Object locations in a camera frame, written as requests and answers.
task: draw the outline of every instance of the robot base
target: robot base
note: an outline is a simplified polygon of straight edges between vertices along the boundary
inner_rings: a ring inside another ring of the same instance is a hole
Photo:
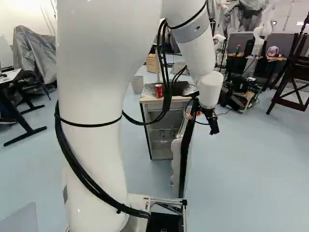
[[[188,232],[186,200],[129,194],[129,201],[131,207],[151,213],[150,225],[147,227],[147,219],[130,216],[120,232]]]

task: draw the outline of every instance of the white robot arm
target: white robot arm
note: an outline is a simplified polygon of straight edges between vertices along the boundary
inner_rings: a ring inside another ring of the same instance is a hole
[[[147,56],[161,17],[166,18],[200,92],[212,111],[223,76],[213,72],[215,52],[205,0],[62,0],[57,2],[58,140],[75,161],[64,168],[64,198],[71,232],[120,232],[129,215],[99,199],[97,185],[130,206],[120,146],[120,121],[130,79]],[[82,183],[91,176],[95,182]]]

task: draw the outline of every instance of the can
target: can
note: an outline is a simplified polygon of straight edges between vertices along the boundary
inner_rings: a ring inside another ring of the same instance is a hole
[[[161,84],[156,84],[155,86],[155,96],[157,98],[162,98],[163,97],[163,87]]]

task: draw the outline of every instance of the floor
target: floor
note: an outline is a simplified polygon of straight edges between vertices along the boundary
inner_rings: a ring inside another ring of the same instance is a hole
[[[142,66],[146,83],[156,74]],[[219,116],[221,133],[197,125],[186,198],[191,232],[307,232],[309,230],[309,112],[276,105],[265,114],[274,91],[246,114]],[[0,146],[0,219],[30,202],[37,207],[39,232],[63,232],[63,155],[54,131],[57,93],[33,102],[46,107],[25,115],[32,127],[48,129],[9,147]],[[129,86],[124,110],[141,120],[139,95]],[[227,109],[217,107],[218,113]],[[23,132],[1,126],[0,142]],[[150,161],[143,127],[122,120],[122,145],[128,191],[170,198],[170,161]]]

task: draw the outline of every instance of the white wall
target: white wall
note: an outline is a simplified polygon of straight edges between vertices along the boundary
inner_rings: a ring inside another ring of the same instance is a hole
[[[56,20],[50,0],[1,0],[0,8],[0,35],[3,34],[9,44],[13,44],[14,27],[18,25],[39,34],[55,35]]]
[[[302,26],[297,26],[297,22],[304,21],[309,11],[309,0],[281,0],[275,11],[274,21],[277,24],[274,26],[274,32],[282,32],[284,23],[291,10],[288,23],[285,28],[285,33],[297,33],[300,32]],[[309,26],[306,26],[305,32],[309,32]]]

